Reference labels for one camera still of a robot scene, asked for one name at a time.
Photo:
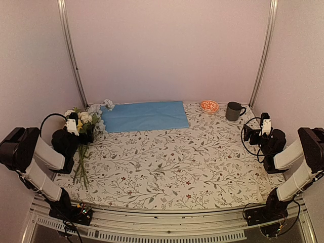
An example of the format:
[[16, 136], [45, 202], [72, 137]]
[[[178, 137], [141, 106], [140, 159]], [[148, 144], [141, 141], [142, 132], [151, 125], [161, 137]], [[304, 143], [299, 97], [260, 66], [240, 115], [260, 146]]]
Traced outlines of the yellow fake flower stems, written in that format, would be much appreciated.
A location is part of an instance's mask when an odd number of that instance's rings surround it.
[[[94, 125], [83, 125], [82, 127], [77, 127], [78, 132], [81, 129], [87, 130], [87, 129], [94, 129]], [[73, 177], [73, 183], [83, 183], [86, 190], [88, 190], [89, 187], [89, 180], [87, 176], [87, 170], [85, 165], [85, 159], [87, 158], [87, 152], [89, 149], [90, 143], [87, 145], [81, 145], [79, 144], [77, 149], [77, 155], [78, 155], [78, 165], [75, 170], [75, 174]]]

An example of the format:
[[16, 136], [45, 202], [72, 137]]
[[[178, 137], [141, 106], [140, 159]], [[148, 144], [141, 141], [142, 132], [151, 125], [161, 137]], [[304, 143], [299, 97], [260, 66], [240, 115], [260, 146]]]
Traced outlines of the pale blue fake flower stems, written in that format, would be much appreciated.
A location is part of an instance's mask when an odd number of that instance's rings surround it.
[[86, 109], [88, 114], [92, 117], [95, 135], [107, 133], [105, 131], [106, 125], [104, 124], [104, 120], [102, 118], [103, 112], [113, 111], [114, 107], [115, 104], [111, 100], [105, 99], [102, 103], [92, 104]]

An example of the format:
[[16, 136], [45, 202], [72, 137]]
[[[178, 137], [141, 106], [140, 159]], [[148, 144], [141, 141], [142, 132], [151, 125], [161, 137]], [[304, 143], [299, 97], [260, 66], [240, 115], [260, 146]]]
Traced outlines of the white fake flower stems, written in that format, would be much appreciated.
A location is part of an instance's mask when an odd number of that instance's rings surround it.
[[68, 119], [73, 119], [72, 113], [76, 113], [77, 118], [75, 118], [75, 120], [77, 121], [78, 127], [82, 127], [83, 125], [93, 125], [94, 124], [94, 118], [87, 111], [83, 111], [76, 107], [73, 109], [67, 110], [64, 113], [64, 116]]

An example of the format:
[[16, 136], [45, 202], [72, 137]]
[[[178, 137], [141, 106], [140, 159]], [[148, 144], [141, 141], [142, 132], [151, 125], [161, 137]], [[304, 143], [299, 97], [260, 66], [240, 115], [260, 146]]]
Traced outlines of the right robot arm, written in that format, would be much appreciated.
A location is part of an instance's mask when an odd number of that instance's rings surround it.
[[243, 126], [241, 141], [259, 146], [266, 172], [283, 173], [303, 159], [289, 179], [268, 195], [261, 213], [267, 221], [272, 221], [284, 212], [295, 195], [305, 191], [323, 176], [323, 128], [299, 128], [298, 136], [298, 139], [285, 147], [286, 135], [282, 130]]

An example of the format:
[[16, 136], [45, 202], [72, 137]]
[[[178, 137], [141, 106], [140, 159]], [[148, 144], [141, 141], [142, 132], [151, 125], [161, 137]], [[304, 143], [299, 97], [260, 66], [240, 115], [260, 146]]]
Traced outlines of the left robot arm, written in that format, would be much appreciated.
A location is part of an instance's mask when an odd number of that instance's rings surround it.
[[38, 162], [55, 173], [70, 174], [78, 146], [77, 136], [64, 129], [52, 135], [49, 145], [38, 128], [14, 128], [1, 142], [1, 164], [16, 172], [26, 187], [41, 194], [63, 219], [70, 220], [75, 211], [86, 214], [91, 208], [84, 203], [72, 206], [66, 190], [55, 184]]

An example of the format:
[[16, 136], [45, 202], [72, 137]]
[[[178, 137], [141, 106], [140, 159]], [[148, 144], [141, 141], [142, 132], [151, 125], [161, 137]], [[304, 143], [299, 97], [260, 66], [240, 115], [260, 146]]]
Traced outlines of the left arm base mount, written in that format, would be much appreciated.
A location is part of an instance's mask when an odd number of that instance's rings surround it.
[[49, 216], [68, 222], [89, 226], [93, 217], [93, 210], [86, 206], [65, 206], [60, 202], [49, 202]]

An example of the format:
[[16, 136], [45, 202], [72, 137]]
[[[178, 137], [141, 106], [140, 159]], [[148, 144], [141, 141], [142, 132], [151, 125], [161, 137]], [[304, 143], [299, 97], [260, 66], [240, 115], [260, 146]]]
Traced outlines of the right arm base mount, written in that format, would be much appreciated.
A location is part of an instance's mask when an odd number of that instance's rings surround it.
[[248, 226], [261, 225], [276, 221], [274, 224], [261, 226], [261, 233], [267, 238], [278, 237], [286, 223], [288, 217], [287, 210], [272, 212], [266, 209], [266, 206], [255, 203], [245, 205], [242, 216]]

